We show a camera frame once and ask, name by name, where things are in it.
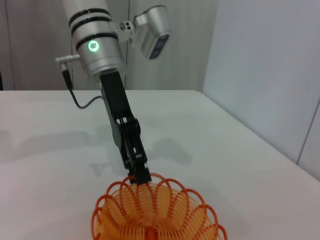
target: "orange basket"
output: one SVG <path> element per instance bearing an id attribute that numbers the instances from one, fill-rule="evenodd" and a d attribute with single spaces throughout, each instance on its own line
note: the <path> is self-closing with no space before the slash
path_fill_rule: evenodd
<path id="1" fill-rule="evenodd" d="M 130 176 L 109 186 L 92 214 L 93 240 L 228 239 L 214 209 L 199 193 L 186 189 L 177 180 L 156 173 L 151 176 L 159 183 L 130 185 L 126 183 L 134 179 Z M 170 184 L 181 190 L 172 189 Z"/>

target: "cable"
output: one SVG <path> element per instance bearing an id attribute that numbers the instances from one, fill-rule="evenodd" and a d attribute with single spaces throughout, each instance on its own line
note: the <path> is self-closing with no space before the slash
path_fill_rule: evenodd
<path id="1" fill-rule="evenodd" d="M 79 109 L 86 109 L 87 107 L 89 107 L 90 104 L 92 104 L 95 100 L 97 99 L 102 99 L 102 96 L 96 96 L 94 97 L 93 99 L 91 99 L 86 105 L 84 106 L 80 106 L 78 101 L 77 101 L 77 98 L 74 94 L 74 92 L 72 91 L 72 89 L 74 88 L 73 86 L 73 83 L 71 81 L 71 77 L 70 77 L 70 72 L 68 69 L 65 69 L 62 71 L 62 75 L 63 75 L 63 79 L 65 81 L 65 84 L 66 84 L 66 87 L 68 88 L 72 98 L 73 98 L 73 101 L 75 103 L 75 105 L 79 108 Z"/>
<path id="2" fill-rule="evenodd" d="M 102 96 L 96 96 L 94 97 L 93 99 L 91 99 L 86 105 L 84 106 L 80 106 L 77 99 L 76 99 L 76 96 L 74 94 L 74 92 L 72 91 L 72 89 L 69 89 L 70 93 L 71 93 L 71 96 L 73 98 L 73 101 L 75 103 L 75 105 L 79 108 L 79 109 L 86 109 L 87 107 L 89 107 L 90 104 L 92 104 L 95 100 L 97 99 L 102 99 Z"/>

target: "white table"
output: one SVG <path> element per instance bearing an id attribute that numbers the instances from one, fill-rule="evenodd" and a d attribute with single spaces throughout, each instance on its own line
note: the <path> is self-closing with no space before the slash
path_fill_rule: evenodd
<path id="1" fill-rule="evenodd" d="M 230 240 L 319 239 L 320 183 L 260 137 L 199 92 L 127 95 L 150 171 L 199 191 Z M 102 100 L 0 92 L 1 240 L 90 240 L 96 200 L 125 176 Z"/>

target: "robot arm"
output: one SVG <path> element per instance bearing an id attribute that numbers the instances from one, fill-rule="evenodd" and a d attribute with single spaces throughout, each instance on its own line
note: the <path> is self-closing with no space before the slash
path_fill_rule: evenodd
<path id="1" fill-rule="evenodd" d="M 59 57 L 62 74 L 72 93 L 67 63 L 80 61 L 87 78 L 98 77 L 112 127 L 128 175 L 137 184 L 151 181 L 140 125 L 132 114 L 120 73 L 126 73 L 120 42 L 129 41 L 144 57 L 158 58 L 171 34 L 165 6 L 149 8 L 130 21 L 113 22 L 105 0 L 63 0 L 76 55 Z"/>

